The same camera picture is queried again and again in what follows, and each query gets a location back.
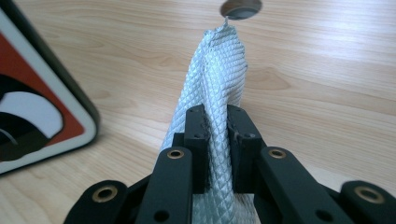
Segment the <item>screw hole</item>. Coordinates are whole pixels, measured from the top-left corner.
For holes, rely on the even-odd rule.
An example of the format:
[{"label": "screw hole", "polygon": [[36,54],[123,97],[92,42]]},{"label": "screw hole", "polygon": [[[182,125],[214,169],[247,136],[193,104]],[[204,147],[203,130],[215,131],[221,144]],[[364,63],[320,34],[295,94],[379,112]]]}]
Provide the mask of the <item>screw hole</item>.
[{"label": "screw hole", "polygon": [[167,211],[161,210],[154,214],[154,220],[157,222],[165,222],[169,218],[169,213]]},{"label": "screw hole", "polygon": [[286,157],[286,152],[280,149],[271,149],[268,153],[275,159],[283,159]]},{"label": "screw hole", "polygon": [[98,193],[99,198],[106,198],[111,195],[113,191],[111,189],[104,189]]},{"label": "screw hole", "polygon": [[355,188],[355,193],[361,197],[363,200],[369,202],[369,203],[384,203],[385,199],[382,194],[380,194],[378,191],[375,189],[365,187],[365,186],[359,186]]},{"label": "screw hole", "polygon": [[325,222],[332,222],[332,214],[324,210],[317,210],[316,215],[318,218]]},{"label": "screw hole", "polygon": [[180,150],[172,150],[169,151],[167,155],[170,159],[180,159],[184,156],[184,152]]},{"label": "screw hole", "polygon": [[93,193],[92,199],[96,203],[105,203],[115,198],[117,192],[117,188],[113,185],[103,186]]}]

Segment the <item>wood grain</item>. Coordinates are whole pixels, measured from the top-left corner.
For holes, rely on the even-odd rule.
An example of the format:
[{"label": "wood grain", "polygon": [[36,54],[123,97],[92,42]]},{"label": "wood grain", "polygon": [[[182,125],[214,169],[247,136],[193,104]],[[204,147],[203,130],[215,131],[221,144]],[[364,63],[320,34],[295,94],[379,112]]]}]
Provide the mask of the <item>wood grain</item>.
[{"label": "wood grain", "polygon": [[[18,0],[102,116],[90,146],[0,176],[0,223],[62,223],[90,185],[148,175],[189,62],[222,1]],[[396,4],[269,0],[230,21],[246,46],[242,100],[268,145],[322,184],[396,195]]]}]

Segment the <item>wooden floor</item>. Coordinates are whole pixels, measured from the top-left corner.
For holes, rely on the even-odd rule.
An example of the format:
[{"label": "wooden floor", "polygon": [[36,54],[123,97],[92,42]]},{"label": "wooden floor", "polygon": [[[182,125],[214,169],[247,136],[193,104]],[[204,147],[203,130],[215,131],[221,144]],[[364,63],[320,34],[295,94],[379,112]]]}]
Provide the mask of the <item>wooden floor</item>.
[{"label": "wooden floor", "polygon": [[[100,111],[97,141],[0,175],[0,223],[62,223],[90,185],[150,174],[220,0],[16,1]],[[269,0],[230,21],[246,46],[241,106],[318,182],[396,195],[396,4]]]}]

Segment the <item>wooden table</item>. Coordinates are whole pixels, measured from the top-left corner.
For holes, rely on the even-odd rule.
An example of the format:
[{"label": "wooden table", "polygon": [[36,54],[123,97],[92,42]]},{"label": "wooden table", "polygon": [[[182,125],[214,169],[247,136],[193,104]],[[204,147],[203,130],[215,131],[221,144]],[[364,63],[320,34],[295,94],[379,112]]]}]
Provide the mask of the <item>wooden table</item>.
[{"label": "wooden table", "polygon": [[[0,223],[62,223],[90,185],[150,174],[220,0],[18,0],[102,117],[90,146],[0,176]],[[230,21],[249,64],[241,106],[318,182],[396,195],[396,4],[269,0]]]}]

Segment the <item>light wood surface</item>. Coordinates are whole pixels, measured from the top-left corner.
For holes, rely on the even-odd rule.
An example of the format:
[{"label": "light wood surface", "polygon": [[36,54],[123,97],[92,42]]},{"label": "light wood surface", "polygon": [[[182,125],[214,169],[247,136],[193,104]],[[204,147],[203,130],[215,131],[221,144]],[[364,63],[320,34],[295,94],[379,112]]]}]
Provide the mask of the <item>light wood surface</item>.
[{"label": "light wood surface", "polygon": [[[16,2],[102,117],[92,145],[0,175],[0,223],[62,223],[90,185],[151,172],[223,2]],[[270,0],[230,21],[249,64],[241,106],[268,145],[333,189],[361,179],[396,195],[395,22],[387,0]]]}]

